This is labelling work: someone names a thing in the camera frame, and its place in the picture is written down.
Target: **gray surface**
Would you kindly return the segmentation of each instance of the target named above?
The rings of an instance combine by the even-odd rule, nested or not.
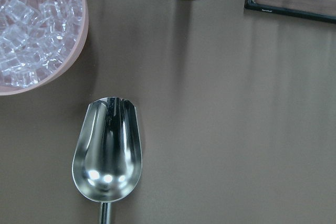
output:
[[[143,173],[123,223],[335,223],[335,25],[244,0],[88,0],[76,63],[0,97],[0,223],[97,223],[71,178],[87,105],[130,99]]]

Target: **stainless steel scoop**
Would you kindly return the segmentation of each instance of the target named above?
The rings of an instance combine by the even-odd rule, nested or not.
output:
[[[101,202],[99,223],[110,223],[111,203],[133,191],[141,174],[134,105],[120,98],[89,104],[73,158],[77,189],[88,199]]]

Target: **pile of ice cubes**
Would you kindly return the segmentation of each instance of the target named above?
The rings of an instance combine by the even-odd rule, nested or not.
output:
[[[83,16],[81,0],[0,0],[0,86],[26,88],[69,56]]]

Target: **bowl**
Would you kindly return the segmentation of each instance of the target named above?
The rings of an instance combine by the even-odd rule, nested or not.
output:
[[[42,85],[45,85],[55,80],[56,78],[61,76],[65,71],[67,71],[72,64],[74,64],[74,62],[77,60],[78,56],[80,55],[84,47],[89,27],[87,2],[86,0],[81,1],[82,1],[82,21],[78,29],[76,42],[73,48],[70,50],[69,55],[63,60],[63,63],[48,77],[28,87],[23,88],[23,87],[0,86],[0,95],[13,95],[38,88]]]

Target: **tabletop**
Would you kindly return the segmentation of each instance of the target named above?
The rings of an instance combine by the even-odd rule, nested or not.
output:
[[[0,223],[98,223],[71,163],[88,104],[129,99],[143,170],[113,223],[335,223],[336,26],[244,0],[87,0],[75,64],[0,97]]]

